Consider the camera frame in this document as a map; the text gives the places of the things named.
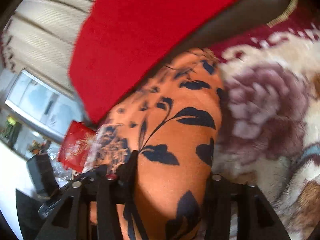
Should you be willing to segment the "white floral refrigerator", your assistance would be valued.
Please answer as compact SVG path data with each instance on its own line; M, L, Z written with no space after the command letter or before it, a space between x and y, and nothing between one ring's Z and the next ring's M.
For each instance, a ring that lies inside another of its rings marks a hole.
M27 70L18 74L4 103L37 132L58 143L63 141L72 121L84 119L77 102Z

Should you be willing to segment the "floral plush blanket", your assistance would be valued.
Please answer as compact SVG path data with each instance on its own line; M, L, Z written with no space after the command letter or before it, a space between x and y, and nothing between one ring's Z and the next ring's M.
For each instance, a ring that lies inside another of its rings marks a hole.
M255 181L289 237L307 239L319 223L319 10L291 0L211 49L225 82L212 171Z

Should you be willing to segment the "orange black floral garment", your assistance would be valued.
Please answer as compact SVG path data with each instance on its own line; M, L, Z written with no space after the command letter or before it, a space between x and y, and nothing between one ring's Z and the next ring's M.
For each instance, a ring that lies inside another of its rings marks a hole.
M213 52L191 49L114 106L97 130L84 169L115 173L138 152L134 201L149 239L197 235L222 89Z

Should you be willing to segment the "beige dotted curtain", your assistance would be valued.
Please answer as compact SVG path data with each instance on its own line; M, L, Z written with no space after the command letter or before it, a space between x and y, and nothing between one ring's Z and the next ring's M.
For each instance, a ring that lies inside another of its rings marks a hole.
M73 97L68 77L74 45L95 0L18 0L1 34L4 68L31 72Z

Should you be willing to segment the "red blanket on sofa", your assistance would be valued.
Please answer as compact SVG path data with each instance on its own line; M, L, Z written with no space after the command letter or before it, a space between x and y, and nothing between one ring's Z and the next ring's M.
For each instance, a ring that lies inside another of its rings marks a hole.
M93 123L172 48L238 0L96 0L69 77Z

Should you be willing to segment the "dark leather sofa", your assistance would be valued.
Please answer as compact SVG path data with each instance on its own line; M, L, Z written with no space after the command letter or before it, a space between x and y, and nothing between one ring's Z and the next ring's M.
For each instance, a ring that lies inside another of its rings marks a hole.
M191 48L206 48L216 42L270 22L279 16L290 0L239 0L198 27L173 48L161 63L170 62Z

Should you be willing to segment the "red gift box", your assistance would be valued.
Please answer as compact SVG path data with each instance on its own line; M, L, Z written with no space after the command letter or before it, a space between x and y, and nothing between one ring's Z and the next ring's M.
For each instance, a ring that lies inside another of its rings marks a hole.
M62 142L57 161L65 170L71 168L82 173L94 139L94 130L73 120Z

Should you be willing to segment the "clear plastic bag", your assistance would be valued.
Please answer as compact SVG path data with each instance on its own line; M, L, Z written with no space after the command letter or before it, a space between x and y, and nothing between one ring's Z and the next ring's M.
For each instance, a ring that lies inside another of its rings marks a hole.
M58 154L60 150L60 145L55 142L51 142L47 154L50 159L50 163L53 168L54 177L57 182L62 181L70 181L72 179L72 170L68 168L67 170L63 167L63 165L58 162Z

